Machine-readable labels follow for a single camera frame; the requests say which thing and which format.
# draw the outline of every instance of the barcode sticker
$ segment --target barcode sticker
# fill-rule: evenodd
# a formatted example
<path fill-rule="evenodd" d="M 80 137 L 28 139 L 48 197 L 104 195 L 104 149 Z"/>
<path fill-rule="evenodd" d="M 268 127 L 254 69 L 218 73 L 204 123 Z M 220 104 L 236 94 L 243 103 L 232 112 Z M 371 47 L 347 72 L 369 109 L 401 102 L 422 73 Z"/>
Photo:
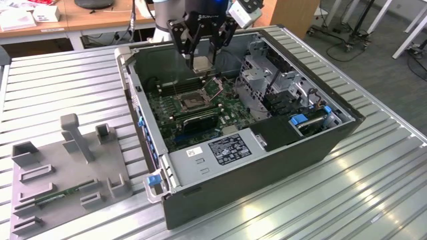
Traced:
<path fill-rule="evenodd" d="M 47 33 L 47 32 L 59 32 L 59 31 L 64 31 L 66 29 L 62 27 L 62 28 L 50 28 L 50 29 L 42 29 L 40 31 L 43 33 Z"/>
<path fill-rule="evenodd" d="M 203 153 L 203 150 L 202 150 L 202 147 L 199 147 L 199 146 L 187 150 L 188 157 L 196 156 L 200 153 Z"/>

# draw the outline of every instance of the white box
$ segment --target white box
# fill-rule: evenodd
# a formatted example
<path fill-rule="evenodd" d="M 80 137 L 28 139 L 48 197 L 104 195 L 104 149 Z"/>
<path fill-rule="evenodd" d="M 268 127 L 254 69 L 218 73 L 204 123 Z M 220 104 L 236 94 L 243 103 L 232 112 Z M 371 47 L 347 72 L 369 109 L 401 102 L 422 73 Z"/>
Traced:
<path fill-rule="evenodd" d="M 32 12 L 38 23 L 59 22 L 62 13 L 58 6 L 36 6 Z"/>
<path fill-rule="evenodd" d="M 35 27 L 36 23 L 31 12 L 22 9 L 11 9 L 0 14 L 2 31 Z"/>

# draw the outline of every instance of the metal slotted table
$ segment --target metal slotted table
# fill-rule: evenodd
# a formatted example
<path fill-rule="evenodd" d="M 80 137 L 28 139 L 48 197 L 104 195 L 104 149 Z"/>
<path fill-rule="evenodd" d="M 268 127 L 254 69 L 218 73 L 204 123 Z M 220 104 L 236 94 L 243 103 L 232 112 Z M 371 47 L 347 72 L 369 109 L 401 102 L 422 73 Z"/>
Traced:
<path fill-rule="evenodd" d="M 427 238 L 426 137 L 291 32 L 266 30 L 367 117 L 324 160 L 167 230 L 162 205 L 151 204 L 144 192 L 148 169 L 115 47 L 15 58 L 4 67 L 0 95 L 0 240 L 11 227 L 11 145 L 59 141 L 58 118 L 67 113 L 79 115 L 82 133 L 100 123 L 116 127 L 134 195 L 32 239 Z"/>

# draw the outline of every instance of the power supply label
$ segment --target power supply label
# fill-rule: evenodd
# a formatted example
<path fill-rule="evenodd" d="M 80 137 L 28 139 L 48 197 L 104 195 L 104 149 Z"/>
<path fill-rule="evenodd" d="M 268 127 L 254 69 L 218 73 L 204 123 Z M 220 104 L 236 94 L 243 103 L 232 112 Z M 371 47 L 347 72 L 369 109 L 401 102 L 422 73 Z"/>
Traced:
<path fill-rule="evenodd" d="M 230 164 L 252 154 L 239 134 L 211 142 L 208 147 L 220 165 Z"/>

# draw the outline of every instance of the gray floor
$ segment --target gray floor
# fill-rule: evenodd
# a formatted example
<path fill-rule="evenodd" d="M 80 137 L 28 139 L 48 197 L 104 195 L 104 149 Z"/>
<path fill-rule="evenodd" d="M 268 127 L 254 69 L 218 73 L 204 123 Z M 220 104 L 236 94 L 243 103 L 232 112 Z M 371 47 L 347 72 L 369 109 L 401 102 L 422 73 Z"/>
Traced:
<path fill-rule="evenodd" d="M 334 2 L 335 0 L 322 0 L 322 7 L 330 10 Z M 332 28 L 339 21 L 349 2 L 350 0 L 343 1 L 339 12 L 335 15 L 336 19 L 330 25 L 330 28 Z M 366 4 L 361 2 L 353 14 L 350 20 L 353 27 L 357 25 L 365 5 Z M 362 29 L 369 29 L 378 13 L 379 10 L 373 8 Z M 399 59 L 393 59 L 393 54 L 409 37 L 409 35 L 403 33 L 409 25 L 407 20 L 387 14 L 371 35 L 371 45 L 365 53 L 351 62 L 339 62 L 327 56 L 327 48 L 341 42 L 338 39 L 318 32 L 312 37 L 307 36 L 304 41 L 414 127 L 427 135 L 427 82 L 410 71 L 407 66 L 407 53 L 405 53 Z M 422 33 L 414 42 L 422 43 L 426 38 L 427 35 Z M 345 53 L 343 48 L 334 48 L 330 53 L 335 58 L 349 59 L 358 53 L 358 49 L 355 49 L 354 52 Z M 415 70 L 422 74 L 425 73 L 419 68 L 415 68 Z"/>

